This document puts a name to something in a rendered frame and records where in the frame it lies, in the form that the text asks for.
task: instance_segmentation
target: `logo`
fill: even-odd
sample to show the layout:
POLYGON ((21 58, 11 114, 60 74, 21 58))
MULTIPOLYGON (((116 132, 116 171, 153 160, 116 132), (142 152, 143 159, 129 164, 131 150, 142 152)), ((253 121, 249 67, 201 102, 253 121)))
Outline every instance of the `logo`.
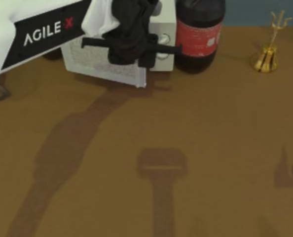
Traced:
POLYGON ((67 30, 73 27, 73 17, 66 18, 64 22, 57 21, 53 25, 43 26, 41 29, 36 29, 32 34, 27 33, 25 37, 24 47, 28 44, 33 44, 34 42, 46 39, 53 35, 61 33, 62 26, 67 30))

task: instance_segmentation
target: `golden stand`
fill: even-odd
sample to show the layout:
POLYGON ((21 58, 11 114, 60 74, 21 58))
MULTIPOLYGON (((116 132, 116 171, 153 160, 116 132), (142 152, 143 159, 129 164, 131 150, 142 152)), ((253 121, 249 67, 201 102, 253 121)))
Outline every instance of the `golden stand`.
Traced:
POLYGON ((260 72, 260 73, 269 73, 277 69, 278 60, 277 60, 277 45, 275 45, 274 41, 277 37, 277 34, 280 30, 284 29, 287 26, 288 21, 292 18, 286 18, 284 20, 283 26, 281 26, 281 21, 285 14, 285 11, 281 11, 277 24, 275 24, 276 15, 274 12, 271 13, 273 18, 271 21, 271 27, 274 29, 273 35, 271 37, 270 43, 266 43, 262 46, 260 52, 255 54, 251 59, 252 67, 260 72))

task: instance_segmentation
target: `bottle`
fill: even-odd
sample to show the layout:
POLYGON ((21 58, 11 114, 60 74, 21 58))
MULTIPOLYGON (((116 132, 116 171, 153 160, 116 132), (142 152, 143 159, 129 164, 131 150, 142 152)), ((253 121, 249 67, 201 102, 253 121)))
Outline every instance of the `bottle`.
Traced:
POLYGON ((175 65, 188 73, 199 73, 213 62, 225 16, 225 0, 177 0, 176 45, 183 53, 175 65))
POLYGON ((51 60, 51 61, 61 59, 62 57, 63 56, 62 56, 61 48, 57 48, 43 55, 43 58, 47 60, 51 60))

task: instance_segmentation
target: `gold figurine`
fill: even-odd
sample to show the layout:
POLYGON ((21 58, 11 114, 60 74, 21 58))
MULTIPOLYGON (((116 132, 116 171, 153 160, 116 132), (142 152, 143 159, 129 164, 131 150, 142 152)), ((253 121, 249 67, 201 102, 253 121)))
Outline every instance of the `gold figurine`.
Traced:
POLYGON ((283 20, 285 11, 281 11, 279 18, 276 21, 276 15, 274 12, 271 13, 272 15, 272 21, 271 21, 271 27, 273 28, 273 35, 271 37, 270 43, 266 43, 262 46, 262 49, 260 52, 255 54, 252 57, 251 64, 252 67, 260 72, 260 73, 268 73, 272 72, 277 69, 278 66, 278 60, 277 60, 277 45, 274 43, 277 34, 280 30, 284 29, 287 26, 288 21, 292 20, 291 17, 285 18, 283 25, 281 26, 281 22, 283 20))

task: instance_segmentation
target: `gold base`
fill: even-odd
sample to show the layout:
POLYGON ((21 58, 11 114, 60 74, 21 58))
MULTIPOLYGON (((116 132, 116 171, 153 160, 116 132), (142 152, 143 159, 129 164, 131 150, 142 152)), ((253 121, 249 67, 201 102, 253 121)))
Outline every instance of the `gold base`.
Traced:
POLYGON ((278 67, 277 46, 264 44, 262 50, 251 58, 251 66, 260 73, 273 72, 278 67))

